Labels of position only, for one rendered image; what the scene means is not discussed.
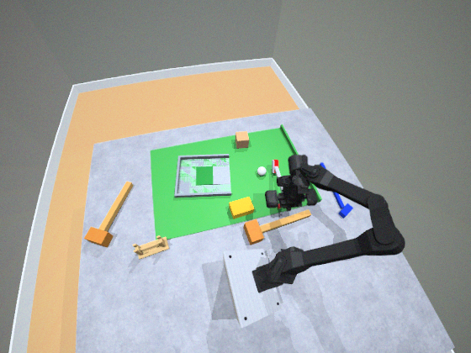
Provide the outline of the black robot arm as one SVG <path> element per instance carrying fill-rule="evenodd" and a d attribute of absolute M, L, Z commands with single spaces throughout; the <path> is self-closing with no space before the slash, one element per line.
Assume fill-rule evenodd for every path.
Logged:
<path fill-rule="evenodd" d="M 283 193 L 289 183 L 288 189 L 294 196 L 308 195 L 311 182 L 323 191 L 336 192 L 369 209 L 373 227 L 355 239 L 313 250 L 304 251 L 294 246 L 281 249 L 268 264 L 251 271 L 259 293 L 284 283 L 293 284 L 297 274 L 311 266 L 359 256 L 394 256 L 405 248 L 405 239 L 395 228 L 388 203 L 382 195 L 346 182 L 334 176 L 322 165 L 309 165 L 306 154 L 291 155 L 288 158 L 288 172 L 289 175 L 277 178 L 277 184 L 283 187 Z"/>

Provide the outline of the small orange block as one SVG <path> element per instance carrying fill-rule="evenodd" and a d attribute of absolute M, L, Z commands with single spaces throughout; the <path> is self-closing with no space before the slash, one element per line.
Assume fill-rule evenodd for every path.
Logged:
<path fill-rule="evenodd" d="M 247 131 L 235 132 L 236 148 L 248 148 L 249 137 Z"/>

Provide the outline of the green flat mat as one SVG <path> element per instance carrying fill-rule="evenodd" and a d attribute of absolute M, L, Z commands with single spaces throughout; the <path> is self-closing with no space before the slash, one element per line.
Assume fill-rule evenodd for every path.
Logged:
<path fill-rule="evenodd" d="M 287 176 L 288 158 L 294 153 L 280 128 L 250 132 L 248 137 L 248 148 L 237 149 L 236 135 L 231 135 L 151 150 L 156 240 L 159 235 L 169 240 L 287 211 L 268 208 L 265 192 L 282 193 L 272 160 L 279 160 L 281 177 Z M 231 196 L 175 198 L 178 156 L 216 154 L 229 154 Z M 263 176 L 257 173 L 260 166 L 267 170 Z M 229 203 L 247 197 L 254 212 L 233 219 Z"/>

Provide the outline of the orange mallet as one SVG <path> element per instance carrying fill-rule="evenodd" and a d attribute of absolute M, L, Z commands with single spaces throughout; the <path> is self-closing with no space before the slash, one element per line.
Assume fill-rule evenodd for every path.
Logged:
<path fill-rule="evenodd" d="M 277 219 L 263 225 L 259 225 L 257 220 L 252 220 L 244 224 L 244 230 L 246 231 L 246 236 L 249 240 L 250 245 L 254 245 L 264 240 L 264 232 L 267 232 L 271 229 L 276 229 L 286 224 L 291 224 L 301 219 L 308 218 L 310 215 L 311 213 L 307 209 L 303 212 L 296 213 L 282 219 Z"/>
<path fill-rule="evenodd" d="M 110 228 L 110 225 L 113 223 L 114 218 L 119 212 L 119 209 L 124 204 L 124 200 L 127 198 L 130 193 L 130 189 L 133 187 L 131 182 L 126 182 L 124 187 L 122 187 L 121 192 L 116 201 L 111 206 L 112 208 L 108 211 L 106 217 L 103 220 L 103 223 L 100 225 L 99 229 L 90 228 L 85 236 L 85 240 L 90 241 L 91 243 L 108 247 L 110 241 L 113 239 L 113 236 L 107 232 Z"/>

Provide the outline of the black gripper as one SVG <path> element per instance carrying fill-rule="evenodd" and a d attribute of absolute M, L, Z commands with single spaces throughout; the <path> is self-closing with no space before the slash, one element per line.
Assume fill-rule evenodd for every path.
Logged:
<path fill-rule="evenodd" d="M 302 202 L 307 199 L 306 205 L 313 206 L 318 203 L 315 190 L 309 189 L 308 195 L 294 196 L 288 189 L 289 183 L 287 183 L 287 189 L 285 193 L 277 193 L 276 190 L 266 191 L 265 198 L 268 208 L 277 208 L 280 204 L 280 208 L 287 208 L 289 204 L 291 208 L 303 206 Z"/>

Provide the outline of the blue golf putter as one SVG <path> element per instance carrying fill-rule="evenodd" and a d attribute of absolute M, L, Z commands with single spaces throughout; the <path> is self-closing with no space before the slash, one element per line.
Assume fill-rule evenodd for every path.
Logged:
<path fill-rule="evenodd" d="M 320 165 L 322 165 L 325 168 L 323 162 L 321 162 Z M 344 207 L 344 205 L 341 201 L 340 195 L 336 192 L 333 192 L 333 194 L 334 194 L 337 202 L 339 203 L 340 208 L 342 208 L 342 210 L 338 214 L 340 214 L 343 218 L 345 218 L 349 214 L 349 212 L 353 209 L 353 207 L 349 204 Z"/>

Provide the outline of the white golf ball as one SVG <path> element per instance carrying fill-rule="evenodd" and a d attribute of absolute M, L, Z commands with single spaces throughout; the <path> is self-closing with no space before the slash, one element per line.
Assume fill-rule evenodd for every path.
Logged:
<path fill-rule="evenodd" d="M 265 175 L 267 172 L 266 168 L 263 167 L 263 166 L 260 166 L 258 169 L 257 169 L 257 173 L 260 175 L 260 176 L 263 176 Z"/>

